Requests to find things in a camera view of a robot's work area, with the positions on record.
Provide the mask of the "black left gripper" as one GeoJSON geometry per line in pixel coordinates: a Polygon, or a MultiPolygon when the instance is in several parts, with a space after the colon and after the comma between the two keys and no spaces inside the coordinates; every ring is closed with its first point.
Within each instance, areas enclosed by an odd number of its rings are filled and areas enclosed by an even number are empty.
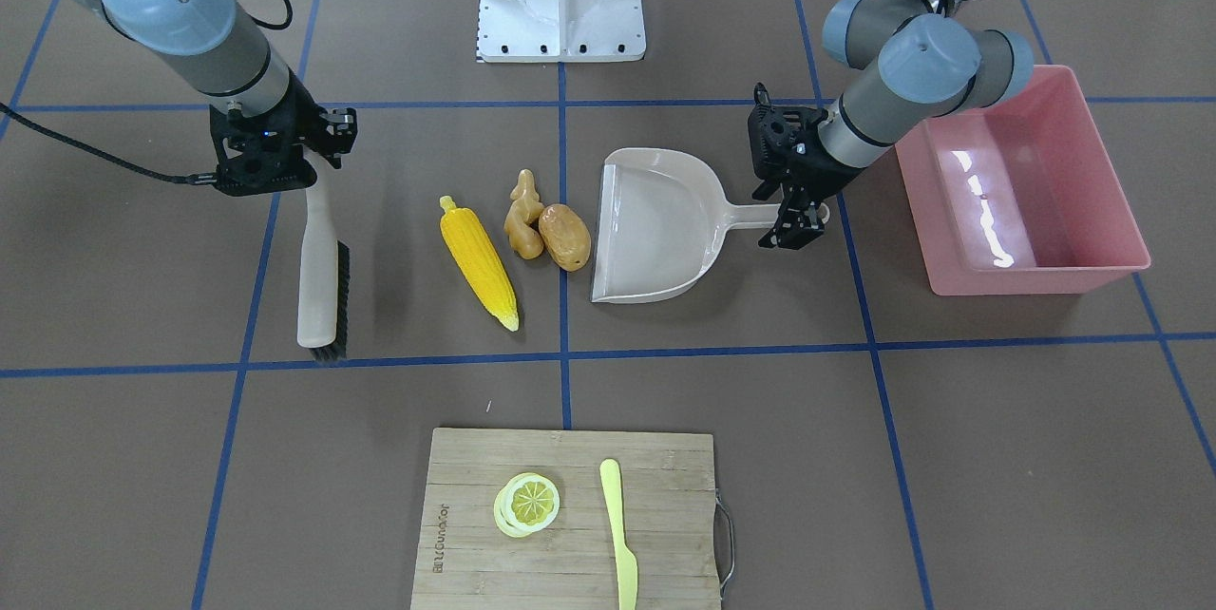
{"type": "Polygon", "coordinates": [[[821,142],[818,125],[827,112],[803,106],[779,106],[761,83],[754,86],[754,107],[748,117],[751,169],[760,183],[755,200],[769,200],[778,190],[799,191],[806,204],[779,204],[772,228],[762,235],[760,249],[804,249],[824,235],[827,211],[821,200],[838,194],[861,171],[835,160],[821,142]]]}

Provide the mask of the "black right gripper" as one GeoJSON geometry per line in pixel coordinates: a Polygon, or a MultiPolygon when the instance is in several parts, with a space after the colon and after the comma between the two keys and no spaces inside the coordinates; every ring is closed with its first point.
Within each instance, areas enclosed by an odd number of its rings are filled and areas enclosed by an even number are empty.
{"type": "Polygon", "coordinates": [[[213,185],[229,196],[313,186],[319,173],[305,160],[305,151],[339,169],[359,134],[356,109],[319,106],[298,78],[291,79],[278,105],[261,115],[236,115],[212,106],[209,126],[218,160],[213,185]]]}

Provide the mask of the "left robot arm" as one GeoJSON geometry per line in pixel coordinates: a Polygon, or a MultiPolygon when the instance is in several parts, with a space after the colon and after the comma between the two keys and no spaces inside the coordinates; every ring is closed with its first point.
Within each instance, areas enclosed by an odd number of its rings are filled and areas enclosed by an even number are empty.
{"type": "Polygon", "coordinates": [[[822,46],[858,70],[824,108],[775,105],[754,87],[748,117],[751,197],[781,194],[764,249],[799,250],[824,233],[821,207],[886,154],[921,122],[998,105],[1028,86],[1034,51],[1000,29],[956,19],[973,0],[839,0],[826,16],[822,46]]]}

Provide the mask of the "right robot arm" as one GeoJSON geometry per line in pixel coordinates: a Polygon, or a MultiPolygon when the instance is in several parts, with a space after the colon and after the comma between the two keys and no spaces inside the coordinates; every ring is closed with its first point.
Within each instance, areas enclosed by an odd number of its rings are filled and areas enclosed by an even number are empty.
{"type": "Polygon", "coordinates": [[[238,0],[74,0],[148,49],[209,106],[216,169],[157,181],[252,196],[327,194],[323,169],[340,168],[358,135],[356,113],[326,109],[269,39],[269,22],[238,0]]]}

